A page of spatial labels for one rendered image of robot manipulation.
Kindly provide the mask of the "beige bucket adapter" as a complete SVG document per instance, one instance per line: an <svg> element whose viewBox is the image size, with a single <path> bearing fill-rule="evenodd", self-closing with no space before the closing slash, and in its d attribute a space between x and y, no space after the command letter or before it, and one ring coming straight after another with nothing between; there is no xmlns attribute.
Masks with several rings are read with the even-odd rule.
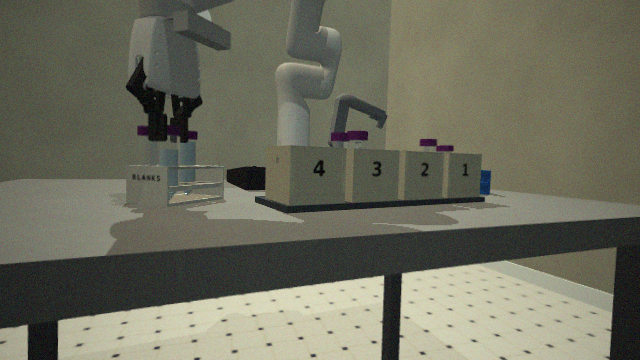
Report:
<svg viewBox="0 0 640 360"><path fill-rule="evenodd" d="M335 147L266 146L265 198L289 206L345 203L346 152Z"/></svg>
<svg viewBox="0 0 640 360"><path fill-rule="evenodd" d="M398 199L440 199L444 152L400 151Z"/></svg>
<svg viewBox="0 0 640 360"><path fill-rule="evenodd" d="M399 158L399 150L347 149L345 201L397 201Z"/></svg>
<svg viewBox="0 0 640 360"><path fill-rule="evenodd" d="M482 154L444 153L442 198L480 197Z"/></svg>

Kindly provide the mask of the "cream tube rack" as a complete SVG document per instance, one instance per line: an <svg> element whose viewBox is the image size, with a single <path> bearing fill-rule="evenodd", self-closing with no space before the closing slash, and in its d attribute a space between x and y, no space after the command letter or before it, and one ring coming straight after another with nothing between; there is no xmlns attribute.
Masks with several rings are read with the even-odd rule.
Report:
<svg viewBox="0 0 640 360"><path fill-rule="evenodd" d="M179 182L180 186L169 186L169 169L196 169L196 182ZM190 195L176 194L169 200L169 192L184 190L192 192ZM172 207L220 199L224 199L224 166L126 167L126 203Z"/></svg>

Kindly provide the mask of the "blue tube rack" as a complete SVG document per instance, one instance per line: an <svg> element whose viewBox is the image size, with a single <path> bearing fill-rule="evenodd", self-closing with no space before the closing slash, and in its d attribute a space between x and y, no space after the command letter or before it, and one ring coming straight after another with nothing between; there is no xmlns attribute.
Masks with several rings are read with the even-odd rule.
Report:
<svg viewBox="0 0 640 360"><path fill-rule="evenodd" d="M490 195L491 171L481 170L480 194Z"/></svg>

